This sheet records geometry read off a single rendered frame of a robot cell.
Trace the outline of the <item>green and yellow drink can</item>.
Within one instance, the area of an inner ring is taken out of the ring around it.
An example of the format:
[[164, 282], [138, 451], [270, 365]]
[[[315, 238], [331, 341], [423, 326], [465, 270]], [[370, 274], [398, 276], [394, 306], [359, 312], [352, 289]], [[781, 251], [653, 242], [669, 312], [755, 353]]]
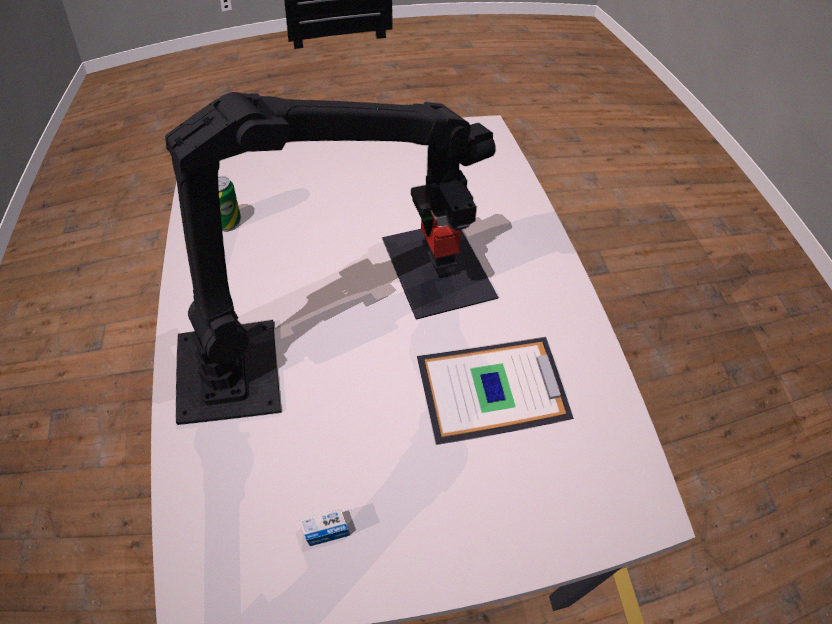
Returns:
[[234, 184], [226, 176], [218, 176], [222, 230], [234, 228], [241, 220]]

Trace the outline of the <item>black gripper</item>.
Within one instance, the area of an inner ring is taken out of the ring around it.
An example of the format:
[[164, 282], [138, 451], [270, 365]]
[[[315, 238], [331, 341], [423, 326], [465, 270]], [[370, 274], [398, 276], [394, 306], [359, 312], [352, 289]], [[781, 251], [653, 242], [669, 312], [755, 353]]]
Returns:
[[[437, 181], [437, 182], [451, 182], [451, 181], [456, 180], [459, 177], [459, 173], [458, 173], [457, 176], [455, 176], [454, 178], [451, 178], [447, 181], [444, 181], [444, 179], [438, 179], [438, 178], [432, 177], [428, 172], [427, 172], [427, 176], [429, 178], [431, 178], [432, 180]], [[431, 234], [432, 225], [433, 225], [433, 221], [434, 221], [434, 218], [433, 218], [430, 211], [432, 210], [435, 217], [441, 217], [441, 216], [446, 216], [446, 215], [445, 215], [445, 211], [442, 207], [434, 208], [434, 209], [432, 209], [430, 207], [429, 203], [427, 202], [427, 200], [425, 198], [425, 188], [426, 188], [426, 185], [412, 187], [411, 188], [411, 196], [412, 196], [413, 199], [415, 199], [415, 200], [412, 199], [412, 201], [413, 201], [413, 203], [414, 203], [414, 205], [415, 205], [415, 207], [416, 207], [416, 209], [417, 209], [417, 211], [418, 211], [418, 213], [419, 213], [419, 215], [422, 219], [423, 226], [424, 226], [424, 229], [425, 229], [425, 233], [426, 233], [427, 237], [429, 237], [430, 234]], [[422, 214], [424, 214], [424, 215], [422, 215]]]

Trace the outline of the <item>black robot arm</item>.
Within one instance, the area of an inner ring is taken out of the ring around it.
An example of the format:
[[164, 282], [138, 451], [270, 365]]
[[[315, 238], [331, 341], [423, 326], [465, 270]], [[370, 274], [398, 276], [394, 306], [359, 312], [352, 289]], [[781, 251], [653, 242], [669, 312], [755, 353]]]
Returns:
[[193, 284], [194, 301], [188, 317], [194, 328], [191, 336], [200, 350], [195, 355], [200, 360], [198, 374], [206, 405], [247, 398], [243, 353], [249, 340], [246, 329], [237, 320], [229, 291], [219, 161], [247, 151], [279, 151], [286, 141], [395, 141], [427, 145], [427, 172], [432, 177], [447, 181], [459, 173], [451, 182], [437, 182], [426, 175], [425, 188], [430, 207], [443, 205], [449, 228], [457, 231], [475, 222], [477, 211], [460, 164], [470, 166], [496, 152], [493, 132], [480, 123], [470, 125], [440, 103], [295, 100], [239, 92], [214, 100], [166, 134], [165, 141], [177, 181]]

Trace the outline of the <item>red self-inking stamp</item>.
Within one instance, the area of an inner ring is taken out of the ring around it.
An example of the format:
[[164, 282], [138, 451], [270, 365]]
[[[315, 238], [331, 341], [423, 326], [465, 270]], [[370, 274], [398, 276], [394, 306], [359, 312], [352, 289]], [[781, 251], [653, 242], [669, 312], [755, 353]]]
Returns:
[[422, 243], [433, 266], [435, 270], [457, 266], [455, 254], [460, 252], [460, 230], [450, 229], [446, 216], [435, 217], [432, 210], [430, 212], [434, 218], [430, 236], [425, 233], [422, 219], [421, 230], [425, 236]]

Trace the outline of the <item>small white and blue box of staples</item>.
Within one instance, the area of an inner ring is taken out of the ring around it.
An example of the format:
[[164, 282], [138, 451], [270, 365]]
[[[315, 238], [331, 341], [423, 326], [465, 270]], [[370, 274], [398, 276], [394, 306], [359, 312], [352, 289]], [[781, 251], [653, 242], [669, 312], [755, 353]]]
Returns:
[[300, 524], [309, 546], [350, 536], [341, 509], [301, 519]]

